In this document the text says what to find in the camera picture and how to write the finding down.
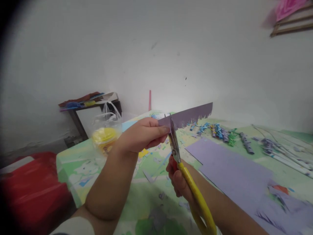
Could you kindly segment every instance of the white sleeve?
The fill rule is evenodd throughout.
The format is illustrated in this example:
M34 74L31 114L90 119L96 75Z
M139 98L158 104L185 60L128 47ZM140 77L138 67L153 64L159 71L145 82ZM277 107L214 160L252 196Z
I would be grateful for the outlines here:
M73 217L64 221L50 235L95 235L91 223L83 217Z

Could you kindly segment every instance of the yellow lid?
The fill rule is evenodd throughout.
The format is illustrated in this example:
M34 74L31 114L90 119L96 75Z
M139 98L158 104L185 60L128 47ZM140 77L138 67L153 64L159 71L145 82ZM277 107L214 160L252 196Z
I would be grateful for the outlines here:
M116 130L111 127L102 127L92 134L92 139L97 144L109 142L116 137Z

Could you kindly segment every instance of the red object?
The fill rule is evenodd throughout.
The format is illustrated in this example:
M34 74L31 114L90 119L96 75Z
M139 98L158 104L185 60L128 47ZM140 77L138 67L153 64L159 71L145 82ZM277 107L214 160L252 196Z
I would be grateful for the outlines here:
M175 161L174 156L172 154L170 156L170 165L173 167L174 172L178 170L177 162Z
M60 224L72 202L66 183L58 182L51 152L33 154L35 159L3 180L9 206L21 228L46 235Z
M279 190L279 191L282 191L283 193L285 193L285 194L289 195L289 193L288 193L288 189L287 189L287 188L285 188L285 187L283 187L283 186L280 186L280 185L274 185L274 186L273 186L273 188L274 188L274 189L277 189L277 190Z
M149 111L151 111L151 90L149 90Z

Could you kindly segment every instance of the pink paper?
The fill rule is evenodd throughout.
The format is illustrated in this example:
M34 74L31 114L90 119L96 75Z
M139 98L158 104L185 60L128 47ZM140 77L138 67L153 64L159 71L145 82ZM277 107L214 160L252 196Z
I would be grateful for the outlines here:
M307 0L280 0L275 10L276 21L280 21L299 10L304 6L306 1Z

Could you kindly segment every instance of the wooden frame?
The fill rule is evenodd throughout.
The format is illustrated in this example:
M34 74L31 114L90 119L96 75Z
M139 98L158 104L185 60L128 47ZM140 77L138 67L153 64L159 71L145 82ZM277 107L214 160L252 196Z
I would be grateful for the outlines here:
M305 7L300 8L296 12L298 13L298 12L301 12L301 11L304 11L304 10L308 10L308 9L311 9L311 8L313 8L313 3L310 4L310 5L307 5ZM296 19L293 19L293 20L288 20L287 18L282 19L282 20L276 22L276 24L274 25L274 30L273 30L273 32L271 33L270 36L272 38L272 37L274 37L276 35L280 35L280 34L295 33L295 32L299 32L299 31L305 31L305 30L313 29L313 23L304 24L304 25L295 26L295 27L290 27L290 28L285 28L285 29L279 29L279 27L282 26L282 25L291 24L291 23L293 24L293 23L296 23L296 22L306 21L306 20L309 20L309 19L313 19L313 15L303 16L303 17L296 18Z

